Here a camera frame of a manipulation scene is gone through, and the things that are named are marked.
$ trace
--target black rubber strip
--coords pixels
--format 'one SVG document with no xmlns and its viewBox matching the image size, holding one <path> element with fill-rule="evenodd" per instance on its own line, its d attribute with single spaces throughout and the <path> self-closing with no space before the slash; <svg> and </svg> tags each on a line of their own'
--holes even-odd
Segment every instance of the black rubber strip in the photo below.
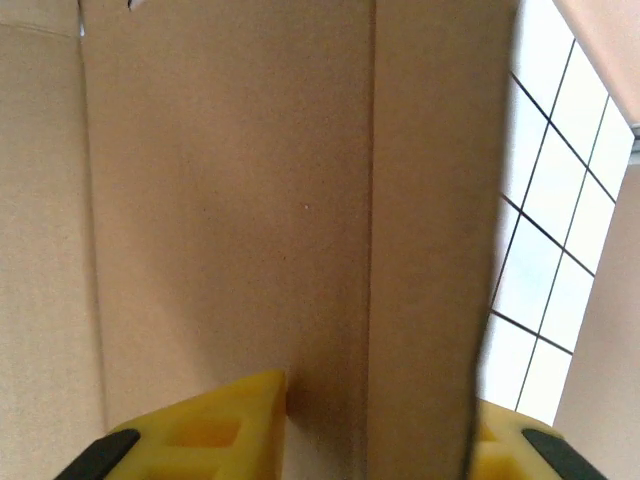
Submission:
<svg viewBox="0 0 640 480">
<path fill-rule="evenodd" d="M 522 435 L 562 480 L 607 480 L 564 439 L 526 428 Z"/>
<path fill-rule="evenodd" d="M 103 480 L 140 440 L 140 432 L 121 430 L 96 440 L 55 480 Z"/>
</svg>

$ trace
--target cardboard wall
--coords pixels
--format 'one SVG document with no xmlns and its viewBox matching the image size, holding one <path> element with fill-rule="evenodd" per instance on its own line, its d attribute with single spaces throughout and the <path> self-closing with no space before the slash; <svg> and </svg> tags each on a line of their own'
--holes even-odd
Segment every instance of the cardboard wall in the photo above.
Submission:
<svg viewBox="0 0 640 480">
<path fill-rule="evenodd" d="M 371 4 L 120 6 L 84 6 L 109 425 L 284 368 L 285 478 L 363 478 Z"/>
<path fill-rule="evenodd" d="M 640 166 L 627 169 L 555 426 L 607 478 L 637 476 Z"/>
<path fill-rule="evenodd" d="M 513 9 L 375 7 L 83 2 L 109 425 L 281 367 L 286 479 L 460 473 Z"/>
<path fill-rule="evenodd" d="M 104 432 L 76 8 L 0 6 L 2 479 L 53 478 Z"/>
</svg>

